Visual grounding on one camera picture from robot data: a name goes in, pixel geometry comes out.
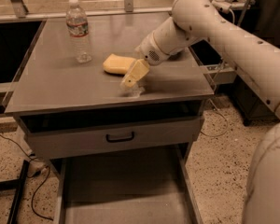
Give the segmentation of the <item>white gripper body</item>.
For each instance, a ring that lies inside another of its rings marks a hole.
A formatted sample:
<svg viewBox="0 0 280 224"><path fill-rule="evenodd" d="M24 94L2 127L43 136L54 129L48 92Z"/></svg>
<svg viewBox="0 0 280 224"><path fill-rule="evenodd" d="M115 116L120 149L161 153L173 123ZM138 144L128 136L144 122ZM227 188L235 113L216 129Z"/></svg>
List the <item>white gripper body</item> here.
<svg viewBox="0 0 280 224"><path fill-rule="evenodd" d="M162 52L157 46L152 33L143 39L137 47L137 51L150 65L159 65L169 58L169 56Z"/></svg>

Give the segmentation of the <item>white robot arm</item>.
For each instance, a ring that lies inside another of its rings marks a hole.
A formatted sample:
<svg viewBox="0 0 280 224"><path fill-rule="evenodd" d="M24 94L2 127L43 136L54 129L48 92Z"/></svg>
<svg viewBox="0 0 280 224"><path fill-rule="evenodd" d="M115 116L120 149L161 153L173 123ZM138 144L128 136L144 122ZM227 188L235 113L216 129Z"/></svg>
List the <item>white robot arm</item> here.
<svg viewBox="0 0 280 224"><path fill-rule="evenodd" d="M209 0L174 0L171 17L137 47L121 81L138 88L151 65L205 39L280 119L280 49L223 19ZM261 139L246 182L243 224L280 224L280 122Z"/></svg>

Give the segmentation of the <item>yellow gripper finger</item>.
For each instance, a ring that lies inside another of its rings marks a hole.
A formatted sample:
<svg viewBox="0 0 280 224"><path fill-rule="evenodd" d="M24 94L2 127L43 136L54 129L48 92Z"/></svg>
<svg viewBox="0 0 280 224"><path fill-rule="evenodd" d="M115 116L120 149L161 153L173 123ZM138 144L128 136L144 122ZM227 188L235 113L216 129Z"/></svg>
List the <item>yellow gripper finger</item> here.
<svg viewBox="0 0 280 224"><path fill-rule="evenodd" d="M148 71L149 64L146 60L136 60L128 69L128 72L122 79L120 86L123 89L131 89L135 87L137 85L137 82L147 75Z"/></svg>

